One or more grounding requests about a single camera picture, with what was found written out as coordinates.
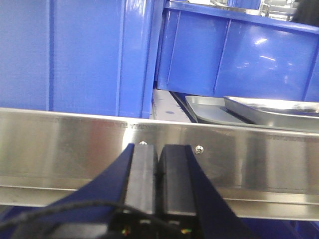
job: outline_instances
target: stainless steel panel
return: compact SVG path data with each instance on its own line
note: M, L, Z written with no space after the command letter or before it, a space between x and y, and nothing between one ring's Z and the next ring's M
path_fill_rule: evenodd
M199 164L241 217L319 220L318 133L3 108L0 202L52 202L141 141L201 145Z

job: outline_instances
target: blue storage bin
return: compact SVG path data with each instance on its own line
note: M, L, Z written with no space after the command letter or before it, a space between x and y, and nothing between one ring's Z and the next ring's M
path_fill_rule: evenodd
M164 13L159 89L319 101L319 28L176 1Z
M261 239L318 239L318 222L242 219Z
M0 0L0 107L148 118L163 0Z
M232 7L259 9L261 0L228 0L227 5Z

